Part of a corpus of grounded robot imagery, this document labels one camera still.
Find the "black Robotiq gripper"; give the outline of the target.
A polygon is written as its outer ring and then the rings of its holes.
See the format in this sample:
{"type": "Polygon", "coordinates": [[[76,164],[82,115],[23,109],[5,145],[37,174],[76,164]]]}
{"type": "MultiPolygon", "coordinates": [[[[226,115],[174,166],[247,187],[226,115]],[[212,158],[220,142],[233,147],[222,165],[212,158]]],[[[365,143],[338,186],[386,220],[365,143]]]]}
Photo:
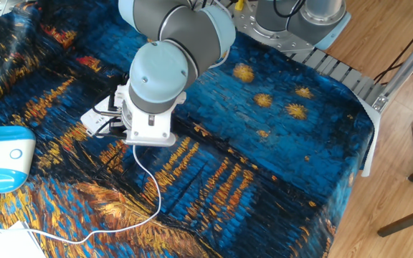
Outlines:
{"type": "Polygon", "coordinates": [[[124,124],[113,123],[110,126],[110,134],[116,138],[126,139],[126,130],[127,128],[124,126],[124,124]]]}

